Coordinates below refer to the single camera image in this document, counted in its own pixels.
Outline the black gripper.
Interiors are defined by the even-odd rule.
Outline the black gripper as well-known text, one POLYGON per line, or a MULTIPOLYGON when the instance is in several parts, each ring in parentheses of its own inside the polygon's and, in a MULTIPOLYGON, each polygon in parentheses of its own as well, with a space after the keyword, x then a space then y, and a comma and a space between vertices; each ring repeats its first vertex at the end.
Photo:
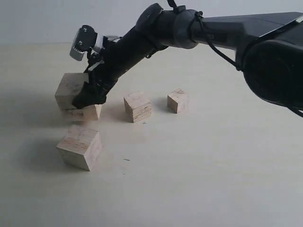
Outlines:
POLYGON ((104 44, 106 46, 98 53, 88 57, 85 71, 89 80, 72 100, 77 109, 103 105, 118 79, 156 49, 149 38, 136 30, 129 31, 116 42, 106 37, 104 44))

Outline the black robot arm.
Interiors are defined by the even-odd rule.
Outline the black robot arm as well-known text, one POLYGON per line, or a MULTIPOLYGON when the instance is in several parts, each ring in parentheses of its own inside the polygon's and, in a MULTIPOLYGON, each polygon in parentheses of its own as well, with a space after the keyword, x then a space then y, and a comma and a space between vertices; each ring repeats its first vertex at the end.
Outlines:
POLYGON ((122 75, 158 51, 206 44, 243 73, 259 98, 303 114, 301 12, 204 17, 172 0, 169 6, 150 5, 124 36, 102 36, 88 25, 77 31, 70 56, 87 56, 89 79, 73 98, 74 107, 105 103, 122 75))

